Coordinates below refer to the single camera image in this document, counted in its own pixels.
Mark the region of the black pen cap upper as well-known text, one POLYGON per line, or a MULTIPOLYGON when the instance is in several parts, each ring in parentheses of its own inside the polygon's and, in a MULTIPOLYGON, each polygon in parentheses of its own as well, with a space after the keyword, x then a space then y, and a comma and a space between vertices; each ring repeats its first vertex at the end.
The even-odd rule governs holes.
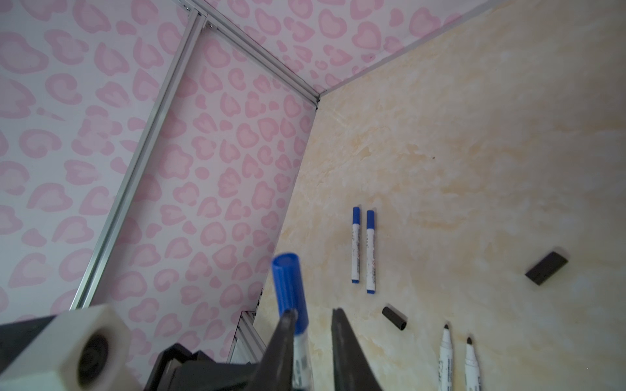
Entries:
POLYGON ((537 286, 543 285, 548 279, 560 271, 569 260, 557 252, 550 252, 531 267, 525 276, 537 286))

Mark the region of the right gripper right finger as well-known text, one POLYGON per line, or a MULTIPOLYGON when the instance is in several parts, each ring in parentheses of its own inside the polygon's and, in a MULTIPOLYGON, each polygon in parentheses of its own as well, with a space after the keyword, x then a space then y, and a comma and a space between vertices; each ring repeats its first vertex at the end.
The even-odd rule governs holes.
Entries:
POLYGON ((347 315, 341 308, 333 309, 331 332, 334 389, 382 391, 347 315))

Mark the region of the aluminium frame strut diagonal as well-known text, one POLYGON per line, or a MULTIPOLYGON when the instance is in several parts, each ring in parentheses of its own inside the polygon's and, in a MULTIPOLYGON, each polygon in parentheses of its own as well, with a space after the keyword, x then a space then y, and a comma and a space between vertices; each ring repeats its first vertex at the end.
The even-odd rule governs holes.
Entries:
POLYGON ((149 163, 163 124, 171 109, 175 94, 179 89, 180 81, 184 76, 185 69, 205 23, 206 18, 199 11, 188 11, 187 27, 159 90, 153 110, 148 117, 103 230, 96 242, 91 260, 73 298, 70 306, 72 311, 88 308, 94 300, 134 200, 135 193, 143 178, 143 173, 149 163))

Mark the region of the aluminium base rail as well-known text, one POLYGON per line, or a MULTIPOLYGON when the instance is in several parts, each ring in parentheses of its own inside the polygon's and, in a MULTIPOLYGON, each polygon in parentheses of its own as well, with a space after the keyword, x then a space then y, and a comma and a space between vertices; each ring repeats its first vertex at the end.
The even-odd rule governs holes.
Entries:
POLYGON ((255 311, 241 312, 232 339, 228 363, 253 364, 262 360, 267 346, 254 327, 255 316, 255 311))

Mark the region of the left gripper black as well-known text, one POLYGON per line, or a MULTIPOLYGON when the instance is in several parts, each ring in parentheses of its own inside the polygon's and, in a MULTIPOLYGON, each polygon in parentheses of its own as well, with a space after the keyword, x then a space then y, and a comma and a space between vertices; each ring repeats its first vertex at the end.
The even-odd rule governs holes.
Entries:
POLYGON ((244 390, 257 366, 217 363, 176 343, 158 355, 144 390, 244 390))

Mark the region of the white marker blue end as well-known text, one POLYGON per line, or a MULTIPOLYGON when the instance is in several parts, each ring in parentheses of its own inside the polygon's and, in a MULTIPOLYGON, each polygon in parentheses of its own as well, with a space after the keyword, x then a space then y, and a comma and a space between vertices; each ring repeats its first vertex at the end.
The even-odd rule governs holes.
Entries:
POLYGON ((367 275, 366 290, 368 294, 376 293, 376 259, 375 259, 375 211, 368 210, 366 213, 366 256, 367 275))

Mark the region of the black pen cap small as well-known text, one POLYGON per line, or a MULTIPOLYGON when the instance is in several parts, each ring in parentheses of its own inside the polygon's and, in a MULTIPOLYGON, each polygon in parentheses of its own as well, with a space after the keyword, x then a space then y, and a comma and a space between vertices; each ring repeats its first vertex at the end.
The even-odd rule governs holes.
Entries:
POLYGON ((385 318, 387 318, 397 329, 403 331, 407 327, 407 320, 405 317, 396 311, 395 309, 385 306, 381 313, 385 318))

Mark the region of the white marker blue tip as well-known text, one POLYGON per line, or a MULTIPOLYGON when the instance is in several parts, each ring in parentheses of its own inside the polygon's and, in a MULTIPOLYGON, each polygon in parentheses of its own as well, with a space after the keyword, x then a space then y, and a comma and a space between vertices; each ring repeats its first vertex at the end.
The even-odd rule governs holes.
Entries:
POLYGON ((313 390, 313 371, 309 351, 308 333, 295 335, 293 339, 293 375, 294 390, 313 390))

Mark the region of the white marker pen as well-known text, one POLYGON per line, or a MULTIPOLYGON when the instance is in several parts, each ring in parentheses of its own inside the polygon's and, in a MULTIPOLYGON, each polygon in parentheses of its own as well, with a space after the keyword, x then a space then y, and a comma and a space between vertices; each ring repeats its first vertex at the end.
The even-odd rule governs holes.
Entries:
POLYGON ((360 283, 360 207, 352 212, 351 225, 351 277, 352 283, 360 283))

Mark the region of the blue pen cap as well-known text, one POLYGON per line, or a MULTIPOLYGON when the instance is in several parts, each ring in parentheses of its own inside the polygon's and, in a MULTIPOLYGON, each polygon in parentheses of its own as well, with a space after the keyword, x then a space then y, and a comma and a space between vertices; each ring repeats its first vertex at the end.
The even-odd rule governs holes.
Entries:
POLYGON ((295 253, 277 255, 272 261, 272 277, 279 315, 296 310, 295 335, 306 332, 309 319, 300 260, 295 253))

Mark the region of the white marker centre right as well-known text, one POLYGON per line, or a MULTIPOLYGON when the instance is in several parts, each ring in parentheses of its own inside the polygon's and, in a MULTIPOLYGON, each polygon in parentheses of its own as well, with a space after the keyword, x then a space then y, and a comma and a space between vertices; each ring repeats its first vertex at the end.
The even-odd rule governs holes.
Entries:
POLYGON ((471 337, 468 337, 466 340, 465 384, 466 391, 482 390, 479 361, 477 359, 474 343, 471 337))

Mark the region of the white marker centre left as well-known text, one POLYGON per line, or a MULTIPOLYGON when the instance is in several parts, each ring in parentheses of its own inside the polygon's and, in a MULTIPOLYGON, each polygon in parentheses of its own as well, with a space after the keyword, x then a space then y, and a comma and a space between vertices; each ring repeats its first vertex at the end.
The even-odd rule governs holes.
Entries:
POLYGON ((438 379, 438 391, 453 390, 453 344, 448 324, 443 327, 440 342, 438 379))

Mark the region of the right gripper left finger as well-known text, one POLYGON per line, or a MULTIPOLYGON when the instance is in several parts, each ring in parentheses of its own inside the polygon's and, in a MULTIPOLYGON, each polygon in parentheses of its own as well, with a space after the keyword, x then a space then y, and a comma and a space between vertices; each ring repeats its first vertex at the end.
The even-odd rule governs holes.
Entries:
POLYGON ((246 389, 293 390, 293 340, 297 311, 285 311, 246 389))

